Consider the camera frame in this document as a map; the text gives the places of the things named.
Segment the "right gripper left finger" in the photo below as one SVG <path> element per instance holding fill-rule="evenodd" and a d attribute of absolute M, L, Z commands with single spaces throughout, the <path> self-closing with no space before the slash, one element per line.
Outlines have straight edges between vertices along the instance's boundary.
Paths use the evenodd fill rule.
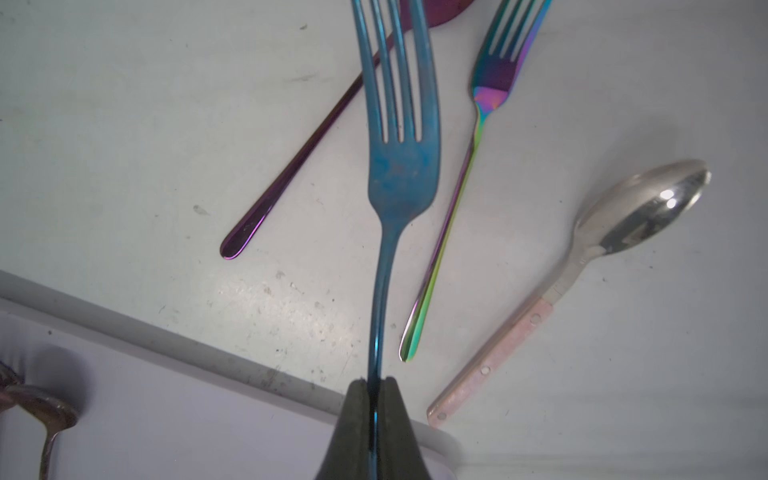
<path fill-rule="evenodd" d="M 317 480 L 366 480 L 370 476 L 371 404 L 367 382 L 350 383 Z"/>

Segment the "blue fork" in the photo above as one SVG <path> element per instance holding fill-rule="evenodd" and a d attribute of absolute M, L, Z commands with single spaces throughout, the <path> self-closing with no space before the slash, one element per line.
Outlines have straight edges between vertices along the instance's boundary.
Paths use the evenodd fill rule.
<path fill-rule="evenodd" d="M 364 9 L 352 4 L 362 65 L 370 141 L 369 201 L 382 226 L 382 240 L 372 302 L 367 384 L 371 402 L 369 476 L 378 473 L 379 412 L 376 406 L 382 371 L 382 349 L 388 287 L 400 235 L 408 223 L 434 201 L 440 171 L 440 114 L 436 69 L 420 1 L 409 4 L 414 34 L 421 113 L 413 108 L 412 86 L 399 5 L 388 4 L 395 50 L 386 45 L 381 7 L 372 2 L 379 49 L 373 51 Z"/>

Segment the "dark purple spoon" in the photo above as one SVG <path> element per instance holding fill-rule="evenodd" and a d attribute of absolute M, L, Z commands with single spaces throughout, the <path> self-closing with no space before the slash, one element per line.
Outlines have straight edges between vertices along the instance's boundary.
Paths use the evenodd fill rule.
<path fill-rule="evenodd" d="M 66 401 L 32 385 L 11 385 L 2 393 L 44 425 L 46 438 L 41 453 L 39 479 L 48 479 L 55 439 L 59 433 L 77 424 L 78 411 Z"/>

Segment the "purple magenta spoon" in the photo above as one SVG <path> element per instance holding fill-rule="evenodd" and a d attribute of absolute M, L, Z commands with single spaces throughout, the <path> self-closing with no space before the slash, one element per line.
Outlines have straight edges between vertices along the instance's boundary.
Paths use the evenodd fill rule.
<path fill-rule="evenodd" d="M 445 24 L 463 13 L 472 3 L 473 0 L 424 1 L 427 24 L 429 27 Z M 232 260 L 242 253 L 313 150 L 362 87 L 363 75 L 359 74 L 297 154 L 225 236 L 219 248 L 222 258 Z"/>

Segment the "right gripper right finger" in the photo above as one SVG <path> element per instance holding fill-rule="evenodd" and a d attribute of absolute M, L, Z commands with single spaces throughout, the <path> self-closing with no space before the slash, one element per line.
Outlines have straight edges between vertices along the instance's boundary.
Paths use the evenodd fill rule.
<path fill-rule="evenodd" d="M 431 479 L 394 377 L 381 382 L 377 398 L 377 478 Z"/>

